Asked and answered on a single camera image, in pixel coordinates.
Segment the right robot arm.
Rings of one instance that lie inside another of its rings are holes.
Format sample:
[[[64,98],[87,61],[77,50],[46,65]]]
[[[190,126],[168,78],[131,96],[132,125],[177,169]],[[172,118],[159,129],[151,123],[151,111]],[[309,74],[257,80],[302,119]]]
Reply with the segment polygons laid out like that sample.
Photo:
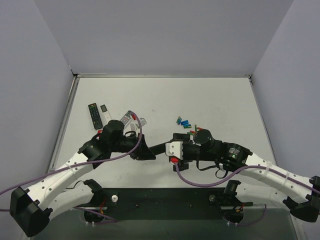
[[[165,144],[165,154],[177,173],[192,161],[214,162],[215,168],[226,173],[221,181],[187,184],[209,188],[226,182],[222,198],[233,201],[237,211],[251,204],[273,206],[309,223],[320,215],[319,176],[284,170],[239,144],[214,139],[207,129],[198,130],[193,137],[184,134],[172,139]]]

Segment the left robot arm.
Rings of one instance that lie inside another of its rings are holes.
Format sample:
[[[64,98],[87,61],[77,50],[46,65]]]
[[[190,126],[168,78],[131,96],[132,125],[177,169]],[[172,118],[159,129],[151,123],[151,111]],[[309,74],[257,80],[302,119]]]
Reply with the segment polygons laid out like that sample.
[[[112,160],[112,153],[119,159],[130,156],[134,160],[155,160],[142,132],[126,136],[125,125],[110,120],[101,133],[96,134],[59,169],[26,189],[18,186],[11,193],[9,214],[27,237],[40,233],[54,215],[77,205],[101,203],[103,194],[96,188],[82,187],[67,193],[65,189],[83,175],[99,167],[105,160]]]

